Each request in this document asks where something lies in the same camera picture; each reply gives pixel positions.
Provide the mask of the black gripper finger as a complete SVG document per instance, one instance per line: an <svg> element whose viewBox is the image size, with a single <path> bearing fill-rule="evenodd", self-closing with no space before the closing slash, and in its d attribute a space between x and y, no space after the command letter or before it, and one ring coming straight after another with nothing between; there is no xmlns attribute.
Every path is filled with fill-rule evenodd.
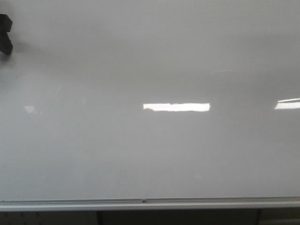
<svg viewBox="0 0 300 225"><path fill-rule="evenodd" d="M12 42L8 36L12 24L13 22L7 14L0 15L0 51L5 55L10 55L13 50Z"/></svg>

